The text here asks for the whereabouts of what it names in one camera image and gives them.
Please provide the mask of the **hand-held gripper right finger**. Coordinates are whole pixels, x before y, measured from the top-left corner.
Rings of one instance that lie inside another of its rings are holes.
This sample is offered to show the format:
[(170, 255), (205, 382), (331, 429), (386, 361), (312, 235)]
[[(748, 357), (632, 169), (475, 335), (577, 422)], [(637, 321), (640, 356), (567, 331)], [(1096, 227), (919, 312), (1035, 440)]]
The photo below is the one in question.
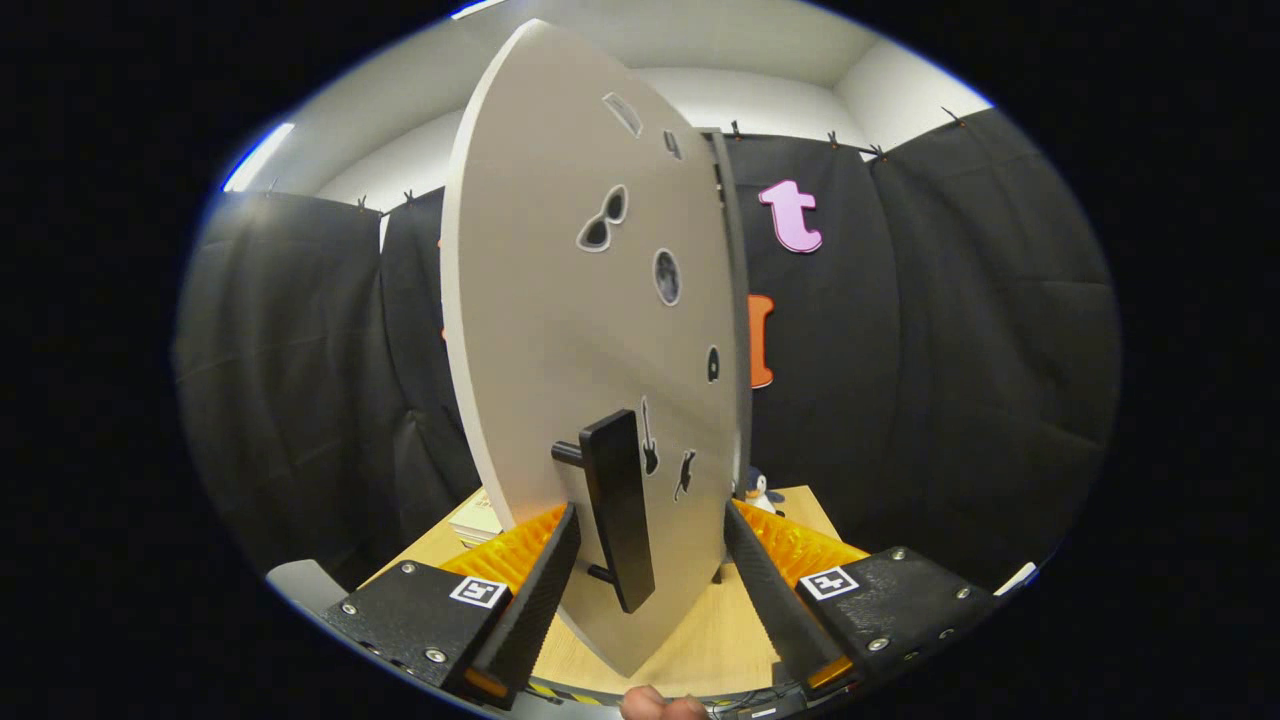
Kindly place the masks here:
[(772, 647), (809, 700), (897, 679), (998, 603), (915, 550), (869, 553), (739, 500), (724, 507), (724, 546)]

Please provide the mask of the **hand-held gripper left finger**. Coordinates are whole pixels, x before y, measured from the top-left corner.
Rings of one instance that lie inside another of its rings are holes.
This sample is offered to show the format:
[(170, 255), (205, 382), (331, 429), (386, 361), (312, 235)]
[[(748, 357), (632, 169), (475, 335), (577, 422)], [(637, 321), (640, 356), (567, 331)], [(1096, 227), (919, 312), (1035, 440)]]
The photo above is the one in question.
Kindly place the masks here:
[(319, 616), (434, 691), (509, 710), (532, 675), (580, 544), (579, 512), (562, 503), (440, 566), (403, 560)]

